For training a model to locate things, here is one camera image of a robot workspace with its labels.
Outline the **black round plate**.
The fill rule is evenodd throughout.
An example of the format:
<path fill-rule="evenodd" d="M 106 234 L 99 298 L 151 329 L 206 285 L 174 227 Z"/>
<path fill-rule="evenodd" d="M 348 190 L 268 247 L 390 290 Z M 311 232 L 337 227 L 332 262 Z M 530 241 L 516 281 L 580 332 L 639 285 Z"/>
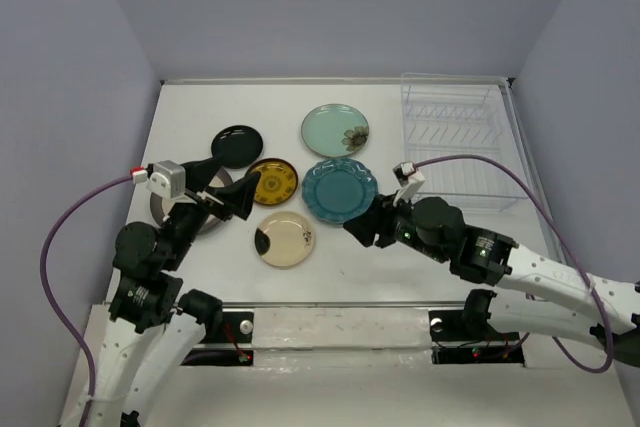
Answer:
<path fill-rule="evenodd" d="M 256 129 L 247 125 L 233 125 L 216 134 L 210 151 L 212 157 L 219 158 L 223 167 L 237 170 L 254 163 L 263 148 L 263 138 Z"/>

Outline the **amber patterned plate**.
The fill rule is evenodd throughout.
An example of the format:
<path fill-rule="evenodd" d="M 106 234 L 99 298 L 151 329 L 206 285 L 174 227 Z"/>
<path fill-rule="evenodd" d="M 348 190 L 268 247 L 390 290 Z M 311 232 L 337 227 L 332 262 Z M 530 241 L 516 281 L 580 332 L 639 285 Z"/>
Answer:
<path fill-rule="evenodd" d="M 265 158 L 251 165 L 247 174 L 258 172 L 260 180 L 256 187 L 254 202 L 273 207 L 288 201 L 299 186 L 295 167 L 281 158 Z"/>

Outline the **cream plate with black spot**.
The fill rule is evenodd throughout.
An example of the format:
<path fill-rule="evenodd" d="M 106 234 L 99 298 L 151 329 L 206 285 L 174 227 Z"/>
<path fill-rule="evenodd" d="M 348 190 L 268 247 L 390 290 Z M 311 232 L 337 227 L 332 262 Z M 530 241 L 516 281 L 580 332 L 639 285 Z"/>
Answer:
<path fill-rule="evenodd" d="M 288 269 L 311 254 L 315 239 L 313 225 L 306 216 L 278 211 L 266 216 L 256 227 L 254 248 L 268 265 Z"/>

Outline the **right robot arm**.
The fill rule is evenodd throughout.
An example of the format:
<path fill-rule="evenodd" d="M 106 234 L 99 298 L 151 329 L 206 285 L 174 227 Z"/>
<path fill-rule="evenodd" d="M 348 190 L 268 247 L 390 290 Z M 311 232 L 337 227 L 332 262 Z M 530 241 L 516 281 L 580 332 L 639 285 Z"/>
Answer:
<path fill-rule="evenodd" d="M 602 348 L 639 364 L 639 287 L 546 258 L 512 238 L 468 225 L 439 197 L 411 203 L 378 195 L 344 229 L 365 246 L 400 243 L 474 284 L 460 315 L 462 331 L 482 339 L 529 332 Z"/>

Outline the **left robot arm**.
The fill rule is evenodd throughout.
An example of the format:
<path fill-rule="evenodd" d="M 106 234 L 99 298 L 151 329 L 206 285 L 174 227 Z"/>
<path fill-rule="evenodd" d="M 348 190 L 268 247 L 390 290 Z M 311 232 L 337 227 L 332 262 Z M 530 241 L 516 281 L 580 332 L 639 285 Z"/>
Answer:
<path fill-rule="evenodd" d="M 140 426 L 154 400 L 189 352 L 215 339 L 223 303 L 205 292 L 181 291 L 174 273 L 209 217 L 249 217 L 260 175 L 229 186 L 210 183 L 218 158 L 177 164 L 165 160 L 132 171 L 134 183 L 172 202 L 159 227 L 125 225 L 115 240 L 119 273 L 100 351 L 87 359 L 89 381 L 65 426 Z"/>

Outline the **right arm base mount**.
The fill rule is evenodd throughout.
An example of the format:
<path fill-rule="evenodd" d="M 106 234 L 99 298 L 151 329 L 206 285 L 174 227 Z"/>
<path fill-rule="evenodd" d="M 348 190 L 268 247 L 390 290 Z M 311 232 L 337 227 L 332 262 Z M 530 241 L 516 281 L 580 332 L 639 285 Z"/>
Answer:
<path fill-rule="evenodd" d="M 472 334 L 462 322 L 461 310 L 429 312 L 432 363 L 435 365 L 525 365 L 517 332 Z"/>

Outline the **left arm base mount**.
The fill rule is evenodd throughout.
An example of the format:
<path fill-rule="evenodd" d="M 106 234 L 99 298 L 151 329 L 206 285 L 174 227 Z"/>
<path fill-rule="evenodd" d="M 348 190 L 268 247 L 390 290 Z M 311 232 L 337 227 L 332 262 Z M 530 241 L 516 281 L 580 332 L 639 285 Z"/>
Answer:
<path fill-rule="evenodd" d="M 187 354 L 182 365 L 251 367 L 254 363 L 253 333 L 252 310 L 225 310 L 220 327 L 216 331 L 208 331 L 204 339 Z"/>

